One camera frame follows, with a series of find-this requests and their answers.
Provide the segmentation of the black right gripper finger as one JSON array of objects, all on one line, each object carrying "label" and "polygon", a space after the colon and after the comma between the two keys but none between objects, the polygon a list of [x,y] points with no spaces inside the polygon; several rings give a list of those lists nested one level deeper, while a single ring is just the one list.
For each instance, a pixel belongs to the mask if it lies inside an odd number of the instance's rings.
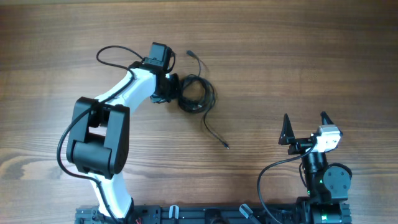
[{"label": "black right gripper finger", "polygon": [[295,142],[295,135],[288,114],[284,115],[282,130],[280,133],[279,145],[289,145]]},{"label": "black right gripper finger", "polygon": [[330,119],[325,111],[320,113],[322,119],[322,125],[334,125],[334,122]]}]

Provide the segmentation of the black USB cable thick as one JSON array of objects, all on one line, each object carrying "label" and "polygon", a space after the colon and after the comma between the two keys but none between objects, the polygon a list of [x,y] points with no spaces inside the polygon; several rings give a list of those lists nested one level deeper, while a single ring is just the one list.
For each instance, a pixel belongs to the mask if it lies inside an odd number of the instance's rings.
[{"label": "black USB cable thick", "polygon": [[[197,100],[193,100],[183,95],[184,91],[195,82],[198,82],[204,90],[204,94]],[[226,148],[229,149],[228,143],[212,131],[207,122],[208,113],[216,105],[216,91],[213,85],[205,78],[199,75],[189,74],[180,81],[180,94],[178,97],[178,105],[184,112],[191,114],[203,113],[202,122],[206,130]]]}]

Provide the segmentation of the black USB cable thin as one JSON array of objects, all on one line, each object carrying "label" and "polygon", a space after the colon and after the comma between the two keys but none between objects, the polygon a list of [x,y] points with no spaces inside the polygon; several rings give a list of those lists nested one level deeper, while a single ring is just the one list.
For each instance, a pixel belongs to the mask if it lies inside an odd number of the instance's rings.
[{"label": "black USB cable thin", "polygon": [[191,50],[187,50],[186,54],[194,58],[198,62],[198,76],[201,75],[201,61],[199,57]]}]

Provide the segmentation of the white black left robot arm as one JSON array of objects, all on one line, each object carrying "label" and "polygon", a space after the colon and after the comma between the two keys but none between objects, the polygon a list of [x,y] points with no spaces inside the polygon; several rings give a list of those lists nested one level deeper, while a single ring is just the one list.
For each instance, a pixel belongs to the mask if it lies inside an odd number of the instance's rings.
[{"label": "white black left robot arm", "polygon": [[99,201],[98,216],[104,223],[135,223],[134,201],[126,189],[123,167],[129,153],[130,117],[147,98],[152,103],[169,103],[178,95],[178,76],[172,73],[175,53],[165,44],[152,43],[150,54],[125,67],[126,76],[96,98],[79,98],[72,121],[63,133],[66,157],[74,164],[79,179],[89,180]]}]

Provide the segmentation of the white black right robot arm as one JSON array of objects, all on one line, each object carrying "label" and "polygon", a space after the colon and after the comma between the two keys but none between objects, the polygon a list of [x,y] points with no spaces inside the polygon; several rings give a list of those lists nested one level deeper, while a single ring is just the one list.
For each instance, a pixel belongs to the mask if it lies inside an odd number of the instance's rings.
[{"label": "white black right robot arm", "polygon": [[300,176],[308,195],[295,203],[295,223],[351,223],[348,190],[353,173],[341,163],[328,163],[326,154],[335,150],[343,137],[329,116],[321,112],[322,124],[308,138],[296,138],[287,114],[284,115],[279,144],[288,145],[289,155],[301,158]]}]

